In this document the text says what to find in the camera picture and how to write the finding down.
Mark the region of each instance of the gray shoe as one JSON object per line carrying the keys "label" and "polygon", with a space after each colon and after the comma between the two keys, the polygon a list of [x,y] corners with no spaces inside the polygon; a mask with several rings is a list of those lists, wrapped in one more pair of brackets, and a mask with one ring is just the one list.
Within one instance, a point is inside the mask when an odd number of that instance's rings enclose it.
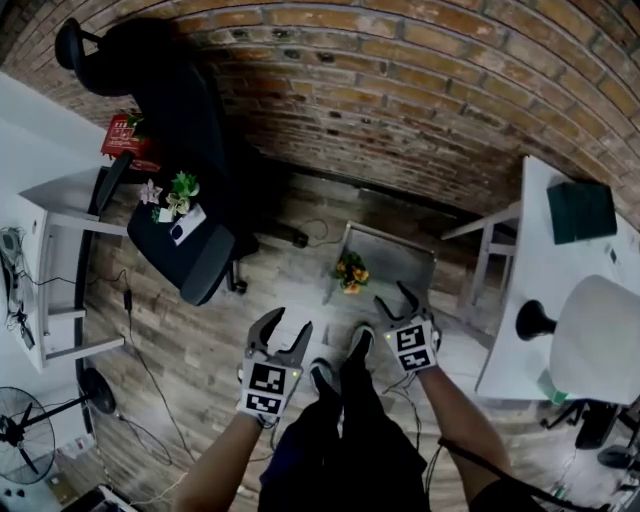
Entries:
{"label": "gray shoe", "polygon": [[311,363],[311,385],[318,396],[326,387],[341,394],[340,379],[331,364],[326,359],[319,357]]}
{"label": "gray shoe", "polygon": [[351,336],[351,347],[347,358],[352,361],[362,360],[366,365],[375,341],[376,333],[373,328],[367,323],[360,324]]}

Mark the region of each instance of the fan blade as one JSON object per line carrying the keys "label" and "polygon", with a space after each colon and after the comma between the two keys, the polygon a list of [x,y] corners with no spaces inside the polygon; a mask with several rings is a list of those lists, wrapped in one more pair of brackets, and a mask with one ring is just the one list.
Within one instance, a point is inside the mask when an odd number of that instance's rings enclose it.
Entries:
{"label": "fan blade", "polygon": [[24,411],[24,415],[22,416],[22,419],[20,420],[20,426],[24,426],[24,424],[29,420],[29,414],[31,414],[31,408],[33,407],[33,402],[29,403],[29,406],[27,407],[27,410]]}
{"label": "fan blade", "polygon": [[31,459],[29,458],[29,456],[27,455],[27,452],[25,452],[23,448],[20,448],[20,455],[22,455],[22,458],[27,463],[27,466],[29,466],[31,469],[33,469],[33,472],[36,475],[39,475],[40,473],[38,473],[38,470],[34,466],[33,462],[31,462]]}

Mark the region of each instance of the orange flower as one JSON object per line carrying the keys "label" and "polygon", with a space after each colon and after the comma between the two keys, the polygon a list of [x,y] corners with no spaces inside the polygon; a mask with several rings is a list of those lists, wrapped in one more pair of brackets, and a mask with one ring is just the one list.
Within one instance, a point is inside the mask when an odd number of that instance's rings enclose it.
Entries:
{"label": "orange flower", "polygon": [[344,293],[347,295],[360,293],[360,285],[358,283],[351,283],[344,289]]}
{"label": "orange flower", "polygon": [[369,272],[362,268],[354,268],[353,277],[356,279],[356,281],[364,283],[367,279],[369,279]]}

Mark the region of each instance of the dark green box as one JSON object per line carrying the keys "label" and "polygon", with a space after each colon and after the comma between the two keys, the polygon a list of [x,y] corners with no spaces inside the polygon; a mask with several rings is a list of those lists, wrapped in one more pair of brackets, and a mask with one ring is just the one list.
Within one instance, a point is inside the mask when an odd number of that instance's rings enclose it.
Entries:
{"label": "dark green box", "polygon": [[611,189],[600,183],[561,183],[547,189],[556,245],[618,232]]}

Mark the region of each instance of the chair armrest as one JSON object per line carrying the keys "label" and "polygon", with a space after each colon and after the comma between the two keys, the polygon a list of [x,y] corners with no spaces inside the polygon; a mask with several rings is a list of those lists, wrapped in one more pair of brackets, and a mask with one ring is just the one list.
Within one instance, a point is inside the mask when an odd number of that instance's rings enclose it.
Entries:
{"label": "chair armrest", "polygon": [[185,301],[199,306],[211,296],[229,270],[235,244],[236,237],[227,228],[215,229],[180,288]]}
{"label": "chair armrest", "polygon": [[118,181],[120,181],[120,176],[129,168],[131,162],[133,162],[134,156],[135,155],[131,151],[123,151],[113,162],[113,165],[111,165],[111,168],[104,177],[104,180],[102,180],[100,189],[96,195],[98,215],[102,213],[111,197],[113,197],[116,187],[118,186]]}

